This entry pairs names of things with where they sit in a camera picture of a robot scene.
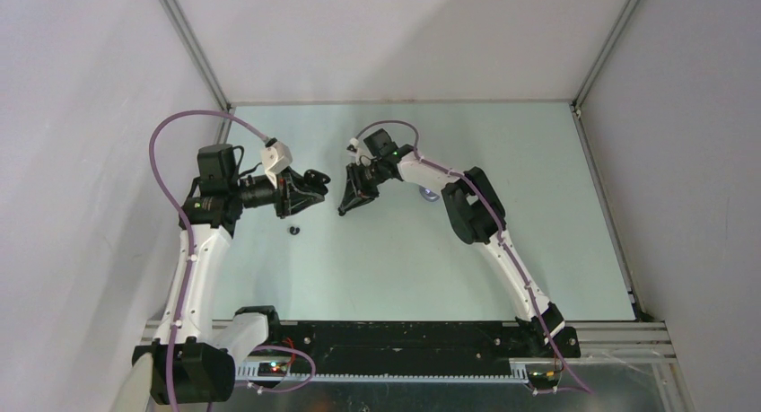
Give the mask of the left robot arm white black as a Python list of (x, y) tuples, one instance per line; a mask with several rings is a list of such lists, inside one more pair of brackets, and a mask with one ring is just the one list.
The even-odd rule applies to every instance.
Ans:
[(241, 310), (219, 334), (213, 332), (213, 300), (235, 226), (248, 208), (272, 206), (284, 219), (324, 201), (327, 174), (294, 171), (289, 148), (272, 139), (261, 150), (263, 174), (242, 171), (242, 146), (218, 144), (197, 153), (198, 175), (179, 205), (179, 262), (151, 343), (133, 358), (153, 359), (151, 398), (179, 410), (182, 404), (227, 400), (238, 365), (256, 348), (272, 355), (284, 343), (271, 306)]

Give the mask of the purple earbud charging case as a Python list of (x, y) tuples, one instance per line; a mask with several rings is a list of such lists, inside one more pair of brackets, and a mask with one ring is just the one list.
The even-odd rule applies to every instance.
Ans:
[(420, 187), (419, 193), (422, 196), (422, 198), (428, 202), (436, 202), (441, 198), (438, 194), (434, 193), (432, 190), (425, 187)]

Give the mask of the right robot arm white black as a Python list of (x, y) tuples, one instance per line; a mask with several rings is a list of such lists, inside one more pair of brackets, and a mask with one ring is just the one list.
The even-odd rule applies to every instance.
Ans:
[(565, 319), (533, 279), (515, 249), (506, 211), (485, 172), (473, 167), (456, 171), (423, 157), (412, 145), (397, 145), (384, 129), (360, 143), (350, 139), (346, 188), (339, 215), (380, 196), (380, 184), (399, 180), (433, 193), (443, 202), (450, 227), (467, 245), (478, 245), (493, 262), (512, 300), (516, 320), (525, 328), (521, 342), (534, 356), (547, 355), (558, 343)]

